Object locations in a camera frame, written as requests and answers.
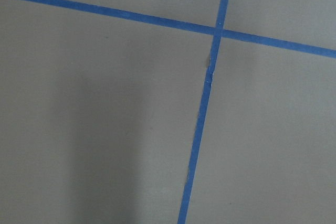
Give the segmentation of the blue tape strip crosswise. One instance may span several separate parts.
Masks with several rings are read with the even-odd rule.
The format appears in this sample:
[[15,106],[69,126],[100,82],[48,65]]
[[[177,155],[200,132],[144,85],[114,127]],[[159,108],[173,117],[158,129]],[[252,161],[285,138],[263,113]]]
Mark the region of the blue tape strip crosswise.
[[[199,25],[195,23],[188,23],[179,20],[167,19],[157,16],[145,15],[134,13],[126,10],[119,10],[104,6],[97,6],[92,4],[86,4],[81,2],[69,1],[69,0],[21,0],[38,4],[45,4],[55,7],[61,7],[66,9],[73,9],[81,12],[93,13],[103,16],[121,18],[126,20],[132,20],[136,22],[158,25],[163,27],[175,28],[179,30],[186,30],[195,33],[201,33],[205,35],[213,35],[215,32],[214,27]],[[222,37],[233,40],[239,40],[244,42],[250,42],[254,44],[260,44],[265,46],[272,46],[281,49],[288,49],[293,51],[304,52],[308,54],[314,54],[318,56],[324,56],[329,58],[335,58],[335,50],[322,48],[317,46],[311,46],[301,44],[292,41],[280,40],[275,38],[269,38],[264,36],[258,36],[253,34],[242,33],[238,31],[232,31],[224,29],[222,31]]]

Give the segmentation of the blue tape strip lengthwise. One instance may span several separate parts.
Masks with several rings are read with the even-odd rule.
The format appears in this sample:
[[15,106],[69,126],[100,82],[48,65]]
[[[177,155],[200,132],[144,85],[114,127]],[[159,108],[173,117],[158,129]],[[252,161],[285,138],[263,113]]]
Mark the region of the blue tape strip lengthwise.
[[220,0],[219,2],[218,13],[217,13],[216,23],[214,27],[213,39],[212,39],[212,45],[211,45],[211,50],[209,53],[209,56],[210,56],[209,64],[206,69],[205,80],[204,80],[204,85],[203,85],[203,92],[202,92],[201,102],[199,105],[195,133],[194,133],[194,138],[193,138],[193,143],[192,143],[192,148],[191,148],[191,153],[190,153],[190,159],[188,163],[187,178],[186,178],[186,182],[185,182],[184,189],[183,189],[183,195],[182,195],[180,210],[179,210],[178,219],[177,219],[178,224],[186,223],[188,207],[190,204],[193,182],[194,182],[194,177],[196,173],[197,161],[198,161],[198,156],[200,152],[200,146],[201,146],[201,141],[202,141],[206,113],[207,113],[209,98],[210,98],[211,89],[212,89],[213,74],[214,74],[215,67],[216,67],[218,51],[219,51],[219,47],[220,47],[220,43],[222,39],[222,33],[224,29],[228,1],[229,0]]

